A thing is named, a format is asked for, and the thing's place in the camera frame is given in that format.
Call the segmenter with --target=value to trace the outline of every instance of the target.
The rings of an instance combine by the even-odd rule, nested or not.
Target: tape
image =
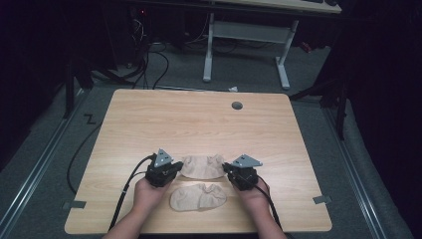
[[[315,204],[320,204],[320,203],[325,203],[325,204],[329,204],[332,202],[331,197],[330,196],[318,196],[318,197],[314,197],[313,198],[314,203]]]
[[[65,202],[63,204],[63,209],[68,210],[71,208],[85,208],[86,204],[86,201]]]

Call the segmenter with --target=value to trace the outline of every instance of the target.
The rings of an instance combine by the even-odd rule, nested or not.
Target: beige fabric
[[[185,177],[195,179],[213,179],[224,176],[223,156],[185,156],[182,157],[183,167],[180,173]]]
[[[192,211],[200,208],[215,208],[223,205],[227,196],[223,189],[215,184],[209,187],[199,183],[177,188],[170,197],[170,206],[176,211]]]

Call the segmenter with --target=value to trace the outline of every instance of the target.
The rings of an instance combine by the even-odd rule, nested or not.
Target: wire
[[[144,34],[143,29],[144,28],[143,28],[143,24],[139,20],[132,19],[132,21],[138,24],[137,28],[133,31],[133,35],[131,36],[133,38],[133,41],[134,41],[134,46],[137,49],[138,43],[137,43],[136,37],[138,37],[138,36],[135,36],[135,35],[138,35],[137,32],[141,28],[140,37],[139,37],[139,45],[140,45],[142,43],[142,39],[143,39],[143,34]]]
[[[152,43],[149,48],[152,47],[152,45],[163,45],[164,47],[158,51],[149,51],[150,53],[164,52],[167,49],[167,44],[165,44],[164,42]]]
[[[136,85],[137,85],[137,82],[139,82],[139,80],[142,78],[142,76],[144,76],[145,75],[145,71],[143,71],[140,75],[139,75],[139,77],[134,81],[134,83],[133,83],[133,86],[132,86],[132,89],[135,89],[136,88]]]
[[[69,188],[71,189],[71,191],[76,195],[77,194],[77,190],[75,189],[75,187],[72,185],[72,182],[71,182],[71,168],[72,168],[72,164],[74,163],[74,161],[75,161],[75,158],[77,157],[77,155],[78,155],[78,153],[80,152],[80,150],[82,149],[82,147],[84,146],[84,144],[88,141],[88,139],[93,135],[93,133],[97,130],[97,129],[99,129],[100,128],[100,126],[103,124],[103,122],[100,122],[91,132],[90,132],[90,134],[88,134],[88,136],[84,139],[84,141],[79,145],[79,147],[78,147],[78,149],[77,149],[77,151],[75,152],[75,154],[74,154],[74,156],[72,157],[72,159],[71,159],[71,162],[69,163],[69,166],[68,166],[68,172],[67,172],[67,175],[66,175],[66,178],[67,178],[67,180],[68,180],[68,185],[69,185]]]
[[[254,49],[269,48],[271,46],[276,45],[276,43],[265,42],[265,43],[261,43],[261,45],[259,45],[259,46],[254,46],[254,45],[251,45],[251,44],[247,44],[247,42],[251,42],[251,41],[238,41],[238,44],[239,44],[239,46],[242,46],[242,47],[248,47],[248,48],[254,48]]]
[[[228,46],[228,45],[231,45],[231,44],[233,44],[233,47],[232,47],[232,49],[230,49],[230,50],[228,50],[228,51],[219,51],[219,50],[217,50],[217,48],[216,47],[213,47],[213,51],[214,52],[216,52],[216,53],[221,53],[221,54],[227,54],[227,53],[231,53],[231,52],[233,52],[234,50],[236,50],[237,49],[237,47],[238,47],[238,41],[234,41],[233,43],[231,42],[231,41],[220,41],[220,43],[228,43],[228,44],[226,44],[225,46]]]
[[[149,52],[146,52],[146,65],[148,65],[149,64]],[[148,80],[146,79],[146,69],[145,69],[145,73],[143,74],[143,89],[145,90],[145,89],[147,89],[148,90],[148,88],[149,88],[149,85],[148,85]]]
[[[279,215],[277,214],[277,210],[276,207],[274,206],[273,200],[270,197],[270,191],[269,194],[267,194],[263,189],[261,189],[259,186],[257,186],[256,184],[253,184],[252,182],[248,181],[247,179],[245,179],[243,176],[241,176],[240,174],[236,173],[235,175],[236,177],[239,177],[240,179],[244,180],[246,183],[248,183],[249,185],[257,188],[262,194],[264,194],[264,196],[267,198],[268,203],[270,204],[271,210],[273,211],[273,217],[274,220],[276,221],[277,225],[279,225],[279,227],[283,230],[282,228],[282,224],[280,223],[280,219],[279,219]],[[270,189],[269,185],[267,184],[267,182],[259,176],[259,178],[261,178],[261,180],[263,180],[263,182],[266,184],[267,188]]]
[[[202,40],[200,40],[200,41],[197,41],[197,42],[195,42],[195,43],[190,43],[191,45],[193,45],[193,44],[198,44],[198,43],[201,43],[202,41],[204,41],[204,40],[207,40],[206,38],[204,38],[204,39],[202,39]],[[202,45],[201,46],[199,46],[199,47],[192,47],[192,46],[190,46],[190,45],[188,45],[188,44],[185,44],[185,47],[187,47],[187,48],[189,48],[189,49],[193,49],[193,50],[200,50],[200,49],[204,49],[204,48],[206,48],[207,47],[207,44],[206,43],[202,43]]]
[[[207,23],[208,23],[209,17],[210,17],[210,14],[207,14],[207,18],[205,19],[204,27],[202,28],[202,31],[198,35],[198,37],[195,38],[194,40],[190,41],[190,42],[185,42],[186,45],[190,44],[190,43],[201,42],[201,41],[207,39],[207,37],[202,37],[202,36],[204,35],[205,29],[207,28],[207,25],[208,25]]]
[[[294,237],[292,234],[290,234],[290,233],[286,233],[286,232],[285,232],[285,235],[286,235],[288,238],[295,239],[295,237]]]
[[[159,78],[155,81],[154,85],[152,86],[152,89],[153,89],[153,90],[155,90],[155,87],[157,86],[158,82],[159,82],[159,81],[161,80],[161,78],[162,78],[162,77],[164,77],[164,75],[167,73],[168,66],[169,66],[170,64],[169,64],[169,62],[168,62],[168,59],[167,59],[164,55],[162,55],[161,53],[159,53],[159,52],[153,52],[153,53],[158,54],[158,55],[160,55],[161,57],[163,57],[163,58],[165,59],[166,63],[167,63],[167,66],[165,67],[164,72],[161,74],[161,76],[160,76],[160,77],[159,77]]]
[[[110,231],[110,229],[111,229],[111,228],[115,225],[115,222],[117,221],[118,213],[120,212],[121,205],[123,204],[124,197],[126,196],[127,190],[129,189],[129,184],[130,184],[131,180],[132,180],[135,176],[137,176],[137,175],[139,175],[139,174],[143,173],[143,172],[139,172],[139,173],[136,173],[136,172],[137,172],[137,170],[139,169],[139,167],[140,167],[140,166],[141,166],[144,162],[146,162],[146,161],[147,161],[147,160],[149,160],[149,159],[151,159],[151,160],[152,160],[152,159],[153,159],[153,156],[154,156],[154,154],[153,154],[153,155],[150,155],[150,156],[147,156],[146,158],[144,158],[143,160],[141,160],[141,161],[137,164],[137,166],[134,168],[133,172],[130,174],[129,179],[127,180],[126,184],[124,185],[124,189],[123,189],[123,191],[121,192],[120,198],[118,199],[117,206],[115,207],[114,216],[112,217],[112,221],[111,221],[111,224],[109,225],[109,229],[108,229],[108,231]]]
[[[124,75],[122,77],[119,77],[119,78],[122,79],[122,80],[127,80],[129,78],[132,78],[132,77],[138,75],[138,74],[142,74],[142,72],[145,71],[145,69],[146,69],[146,65],[144,64],[143,59],[141,59],[139,61],[139,64],[138,64],[138,67],[136,68],[136,70],[134,70],[133,72],[128,73],[128,74],[126,74],[126,75]],[[110,71],[107,71],[107,72],[108,72],[108,74],[115,75],[114,73],[112,73]],[[91,72],[91,76],[93,78],[96,78],[96,79],[101,80],[101,81],[114,81],[114,82],[119,83],[119,84],[125,84],[125,85],[131,84],[132,85],[131,82],[128,82],[128,81],[116,81],[115,79],[113,79],[111,77],[102,77],[102,76],[99,76],[99,75],[95,74],[94,72]]]

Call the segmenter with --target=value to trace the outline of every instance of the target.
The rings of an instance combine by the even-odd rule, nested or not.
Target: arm
[[[261,180],[258,181],[257,186],[263,189],[267,194],[267,186]],[[273,216],[270,213],[269,203],[267,198],[256,188],[252,190],[239,191],[235,187],[235,191],[242,199],[246,211],[252,217],[255,226],[258,230],[260,239],[287,239],[283,230],[277,225]]]
[[[170,184],[167,183],[164,187],[153,187],[145,178],[138,181],[134,188],[132,208],[104,238],[138,238],[143,223],[159,204]]]

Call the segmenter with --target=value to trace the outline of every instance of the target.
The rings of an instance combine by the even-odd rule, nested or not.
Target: table leg
[[[289,52],[289,48],[292,45],[293,38],[295,37],[296,29],[298,28],[299,21],[296,20],[293,22],[292,27],[288,34],[288,39],[285,43],[285,48],[281,57],[276,58],[277,69],[279,70],[280,81],[282,82],[282,88],[288,90],[290,88],[288,75],[286,74],[285,69],[285,60]]]
[[[210,13],[210,22],[208,30],[208,49],[207,55],[205,56],[205,66],[204,66],[204,82],[211,82],[211,72],[212,72],[212,41],[214,37],[214,13]]]

